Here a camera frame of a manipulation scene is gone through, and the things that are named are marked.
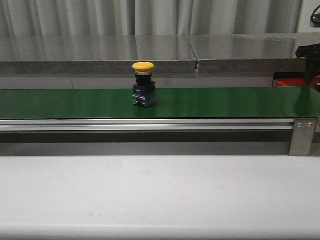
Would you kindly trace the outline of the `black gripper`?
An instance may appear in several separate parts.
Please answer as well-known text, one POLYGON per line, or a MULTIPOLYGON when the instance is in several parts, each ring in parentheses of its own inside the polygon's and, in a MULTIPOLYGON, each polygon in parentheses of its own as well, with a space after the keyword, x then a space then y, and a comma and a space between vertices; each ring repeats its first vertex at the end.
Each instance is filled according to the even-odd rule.
POLYGON ((299 46, 295 52, 298 59, 305 58, 304 84, 309 86, 320 75, 320 44, 299 46))

